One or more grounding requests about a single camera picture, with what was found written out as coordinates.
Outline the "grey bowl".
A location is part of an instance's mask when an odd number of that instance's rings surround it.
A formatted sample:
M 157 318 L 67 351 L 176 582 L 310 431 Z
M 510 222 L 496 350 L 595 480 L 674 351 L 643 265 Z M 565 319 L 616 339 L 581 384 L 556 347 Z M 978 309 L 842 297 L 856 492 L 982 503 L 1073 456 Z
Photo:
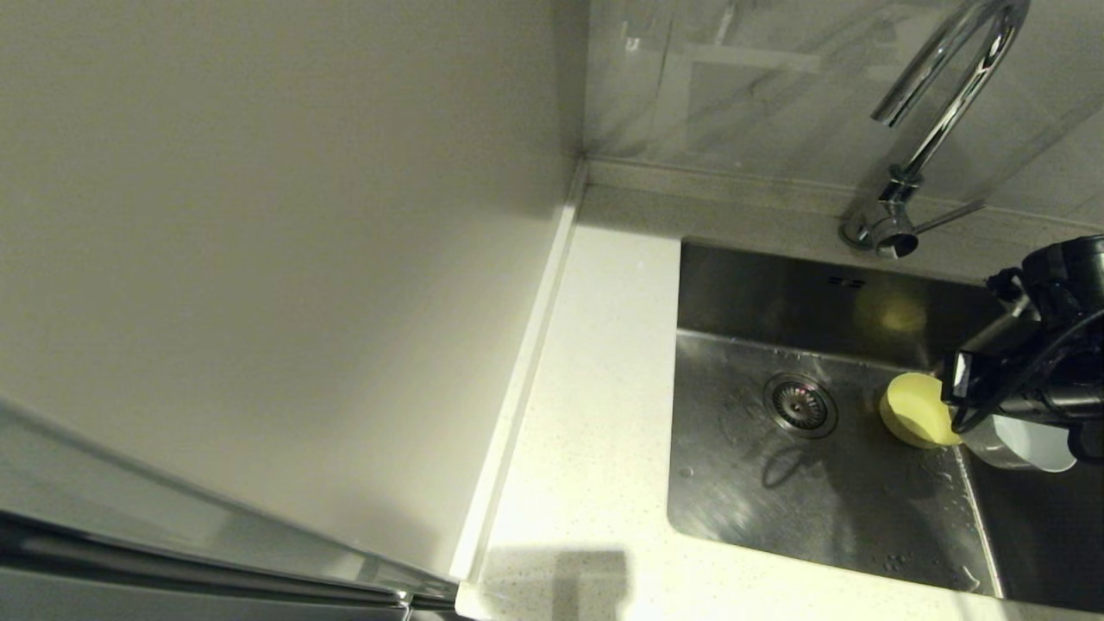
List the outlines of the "grey bowl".
M 1076 464 L 1068 448 L 1068 431 L 1013 417 L 992 414 L 959 434 L 963 444 L 996 469 L 1061 473 Z

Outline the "yellow bowl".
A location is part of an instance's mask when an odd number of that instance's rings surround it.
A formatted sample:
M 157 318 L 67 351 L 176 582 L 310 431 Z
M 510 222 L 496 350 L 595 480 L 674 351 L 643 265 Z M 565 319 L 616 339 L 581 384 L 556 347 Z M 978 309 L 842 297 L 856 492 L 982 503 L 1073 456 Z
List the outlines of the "yellow bowl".
M 951 428 L 949 406 L 941 399 L 943 385 L 927 373 L 899 373 L 888 382 L 879 402 L 888 431 L 911 448 L 957 448 L 962 438 Z

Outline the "chrome gooseneck faucet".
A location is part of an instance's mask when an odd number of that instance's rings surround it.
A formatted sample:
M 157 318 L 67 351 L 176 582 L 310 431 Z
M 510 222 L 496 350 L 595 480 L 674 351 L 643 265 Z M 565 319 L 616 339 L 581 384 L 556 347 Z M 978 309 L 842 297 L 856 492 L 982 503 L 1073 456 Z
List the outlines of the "chrome gooseneck faucet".
M 852 207 L 838 234 L 848 248 L 879 256 L 906 257 L 919 248 L 919 236 L 937 224 L 915 224 L 907 206 L 925 182 L 925 169 L 983 88 L 991 81 L 1025 30 L 1032 0 L 963 0 L 919 48 L 894 85 L 871 113 L 871 118 L 894 129 L 919 106 L 936 78 L 951 66 L 975 35 L 981 44 L 966 66 L 933 122 L 900 164 L 888 166 L 887 185 L 875 199 Z

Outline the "stainless steel sink basin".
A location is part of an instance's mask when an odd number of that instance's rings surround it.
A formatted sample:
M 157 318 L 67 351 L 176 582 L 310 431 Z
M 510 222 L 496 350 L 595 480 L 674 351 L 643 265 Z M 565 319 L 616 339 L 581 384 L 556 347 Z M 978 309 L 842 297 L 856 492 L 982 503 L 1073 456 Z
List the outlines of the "stainless steel sink basin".
M 686 240 L 675 325 L 668 520 L 714 543 L 1104 614 L 1104 467 L 996 469 L 911 448 L 878 410 L 1001 315 L 978 285 Z M 804 373 L 838 406 L 800 439 L 762 406 Z

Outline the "round metal drain strainer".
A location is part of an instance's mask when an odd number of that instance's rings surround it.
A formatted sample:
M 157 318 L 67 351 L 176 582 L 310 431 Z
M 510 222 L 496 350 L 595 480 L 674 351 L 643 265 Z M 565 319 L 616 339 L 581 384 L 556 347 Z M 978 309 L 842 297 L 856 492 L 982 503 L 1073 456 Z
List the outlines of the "round metal drain strainer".
M 824 439 L 838 425 L 832 394 L 804 373 L 769 377 L 762 386 L 762 406 L 782 430 L 800 439 Z

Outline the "stainless steel appliance door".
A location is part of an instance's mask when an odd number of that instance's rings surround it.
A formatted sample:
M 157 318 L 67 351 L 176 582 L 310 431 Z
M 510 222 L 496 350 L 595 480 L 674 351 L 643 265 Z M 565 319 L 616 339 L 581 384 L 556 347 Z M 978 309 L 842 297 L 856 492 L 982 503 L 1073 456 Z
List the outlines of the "stainless steel appliance door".
M 0 621 L 470 621 L 457 594 L 0 400 Z

